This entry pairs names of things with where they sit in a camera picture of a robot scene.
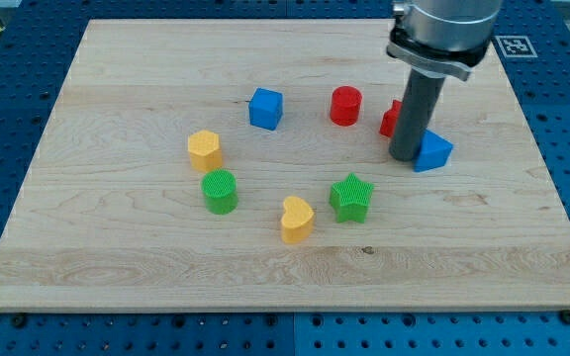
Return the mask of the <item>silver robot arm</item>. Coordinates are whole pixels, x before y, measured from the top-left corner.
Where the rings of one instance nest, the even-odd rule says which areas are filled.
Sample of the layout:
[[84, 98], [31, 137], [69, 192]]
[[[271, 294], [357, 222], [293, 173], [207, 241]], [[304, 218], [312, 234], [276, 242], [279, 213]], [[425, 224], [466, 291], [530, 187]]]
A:
[[417, 157], [445, 78], [466, 81], [484, 58], [501, 0], [405, 0], [393, 3], [387, 54], [411, 66], [389, 153]]

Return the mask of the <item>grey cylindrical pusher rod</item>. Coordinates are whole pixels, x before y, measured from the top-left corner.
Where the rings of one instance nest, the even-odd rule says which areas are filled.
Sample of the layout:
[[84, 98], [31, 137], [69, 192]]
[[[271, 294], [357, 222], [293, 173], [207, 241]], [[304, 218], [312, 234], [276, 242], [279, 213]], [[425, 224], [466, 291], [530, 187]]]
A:
[[399, 161], [411, 161], [419, 152], [445, 78], [430, 77], [412, 69], [404, 91], [389, 153]]

